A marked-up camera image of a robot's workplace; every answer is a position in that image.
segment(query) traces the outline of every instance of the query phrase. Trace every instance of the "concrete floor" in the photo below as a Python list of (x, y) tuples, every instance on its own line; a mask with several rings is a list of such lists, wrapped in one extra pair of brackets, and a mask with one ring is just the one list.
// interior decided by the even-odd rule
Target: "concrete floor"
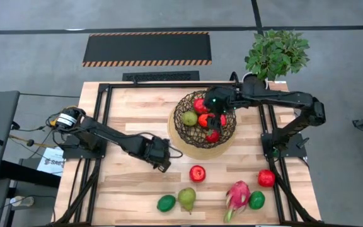
[[(363, 1), (261, 0), (258, 7), (263, 26), (363, 25)], [(0, 30), (254, 25), (249, 0), (0, 1)], [(363, 226), (363, 132), (351, 123), (363, 116), (363, 30), (304, 36), (311, 46), (308, 67), (282, 79), (290, 90), (309, 92), (325, 104), (327, 123), (303, 133), (310, 137), (307, 150), (320, 213), (327, 223)], [(87, 34), (0, 35), (0, 91), (78, 96), (84, 81), (118, 81), (126, 72), (199, 70), (201, 80), (228, 79), (231, 71), (241, 76), (253, 32), (211, 32), (210, 39), (211, 66), (83, 68)], [(23, 128), (37, 127), (77, 102), (21, 96), (15, 121)], [(46, 136), (15, 134), (36, 141)], [(30, 155), (9, 143), (4, 159)], [(53, 204), (18, 211), (14, 226), (48, 223)]]

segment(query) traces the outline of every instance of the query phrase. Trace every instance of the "fruit basket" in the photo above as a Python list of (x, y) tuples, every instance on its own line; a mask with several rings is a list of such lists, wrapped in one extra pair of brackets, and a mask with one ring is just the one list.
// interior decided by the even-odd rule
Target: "fruit basket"
[(193, 105), (194, 101), (198, 98), (204, 98), (205, 91), (194, 91), (191, 94), (186, 95), (177, 104), (173, 113), (173, 120), (175, 122), (175, 129), (181, 139), (187, 144), (191, 144), (196, 148), (210, 149), (228, 141), (236, 128), (236, 116), (234, 111), (224, 113), (226, 117), (226, 125), (222, 126), (219, 140), (210, 143), (206, 140), (206, 135), (209, 133), (209, 129), (202, 127), (200, 124), (188, 126), (183, 123), (182, 116), (187, 111), (195, 111)]

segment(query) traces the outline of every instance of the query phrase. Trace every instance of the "wooden tabletop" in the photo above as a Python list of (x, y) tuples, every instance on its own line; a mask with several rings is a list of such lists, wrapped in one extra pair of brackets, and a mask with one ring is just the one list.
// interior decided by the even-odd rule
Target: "wooden tabletop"
[[(93, 116), (98, 85), (97, 82), (87, 82), (83, 86), (79, 108), (89, 116)], [(285, 83), (270, 83), (270, 87), (273, 90), (287, 90)], [(167, 121), (171, 111), (186, 94), (204, 89), (115, 88), (108, 126), (126, 134), (147, 131), (169, 138)], [(105, 97), (100, 108), (100, 120), (104, 102)], [(270, 124), (266, 107), (265, 112)], [(291, 108), (275, 107), (275, 114), (279, 127), (285, 126), (295, 117)], [(258, 108), (237, 110), (236, 120), (236, 136), (224, 154), (211, 160), (195, 160), (187, 156), (171, 159), (172, 164), (166, 173), (153, 170), (151, 165), (132, 158), (120, 147), (109, 144), (100, 168), (92, 224), (223, 224), (226, 212), (225, 193), (239, 180), (245, 181), (251, 192), (262, 191), (266, 200), (263, 208), (257, 211), (247, 209), (233, 218), (231, 224), (277, 224), (279, 220), (273, 190), (257, 184), (258, 171), (268, 168), (260, 142), (262, 125)], [(319, 219), (308, 168), (298, 158), (286, 158), (285, 161), (292, 192), (310, 215)], [(69, 160), (64, 166), (55, 203), (57, 218), (67, 209), (77, 163), (78, 160)], [(192, 183), (188, 176), (189, 169), (197, 164), (207, 171), (207, 178), (202, 183)], [(79, 168), (73, 198), (78, 194), (82, 167), (83, 162)], [(170, 212), (162, 213), (156, 209), (157, 201), (163, 195), (177, 197), (179, 190), (185, 187), (192, 187), (197, 193), (191, 214), (184, 211), (179, 203)], [(286, 198), (282, 191), (281, 194), (285, 218), (289, 219)], [(86, 219), (88, 201), (89, 195), (83, 203), (81, 220)]]

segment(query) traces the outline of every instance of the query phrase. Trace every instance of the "potted plant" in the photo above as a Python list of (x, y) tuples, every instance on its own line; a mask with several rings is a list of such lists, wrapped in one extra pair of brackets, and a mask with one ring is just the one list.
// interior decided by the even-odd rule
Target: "potted plant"
[(257, 76), (268, 88), (268, 81), (275, 81), (279, 76), (291, 71), (297, 73), (309, 61), (305, 50), (309, 48), (308, 41), (301, 38), (302, 33), (288, 31), (265, 32), (255, 34), (256, 41), (245, 57), (246, 70), (243, 76)]

